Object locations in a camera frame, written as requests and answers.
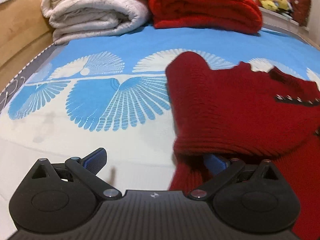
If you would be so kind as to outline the dark red knit sweater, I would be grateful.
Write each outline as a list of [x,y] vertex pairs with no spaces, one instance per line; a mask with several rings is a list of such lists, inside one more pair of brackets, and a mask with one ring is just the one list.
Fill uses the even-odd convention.
[[210,180],[207,154],[270,159],[301,204],[294,233],[319,239],[317,84],[276,67],[255,72],[244,62],[212,70],[191,51],[176,57],[165,74],[176,128],[170,189],[188,193]]

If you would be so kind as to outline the blue white patterned bedsheet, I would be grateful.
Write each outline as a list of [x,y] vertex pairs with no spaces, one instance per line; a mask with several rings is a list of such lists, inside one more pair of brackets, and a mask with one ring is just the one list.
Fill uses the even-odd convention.
[[52,163],[107,151],[99,177],[120,191],[166,190],[175,164],[174,121],[165,68],[180,53],[201,55],[212,69],[239,62],[319,80],[319,51],[262,29],[155,29],[83,38],[40,53],[1,96],[1,239],[16,230],[9,200],[40,158]]

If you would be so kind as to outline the folded bright red sweater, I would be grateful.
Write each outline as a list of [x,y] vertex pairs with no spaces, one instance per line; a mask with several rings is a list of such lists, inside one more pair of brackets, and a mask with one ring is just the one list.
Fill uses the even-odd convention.
[[263,16],[253,0],[148,0],[153,25],[163,28],[219,28],[256,34]]

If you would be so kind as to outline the folded white fleece blanket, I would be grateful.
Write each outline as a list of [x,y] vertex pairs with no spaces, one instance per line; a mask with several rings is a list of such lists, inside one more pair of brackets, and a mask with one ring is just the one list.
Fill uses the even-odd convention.
[[150,17],[147,0],[42,0],[41,11],[54,28],[55,44],[122,35]]

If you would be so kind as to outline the dark red cushion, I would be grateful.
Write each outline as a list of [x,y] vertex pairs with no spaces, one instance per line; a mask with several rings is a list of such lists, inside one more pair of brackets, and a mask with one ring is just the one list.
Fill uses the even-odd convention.
[[292,18],[300,26],[308,25],[309,14],[311,9],[311,0],[289,0],[292,6]]

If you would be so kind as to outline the wooden headboard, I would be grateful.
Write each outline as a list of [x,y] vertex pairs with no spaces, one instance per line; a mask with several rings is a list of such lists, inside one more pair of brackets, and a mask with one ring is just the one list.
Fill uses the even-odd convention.
[[41,1],[10,0],[1,4],[1,89],[53,42],[53,28],[42,16]]

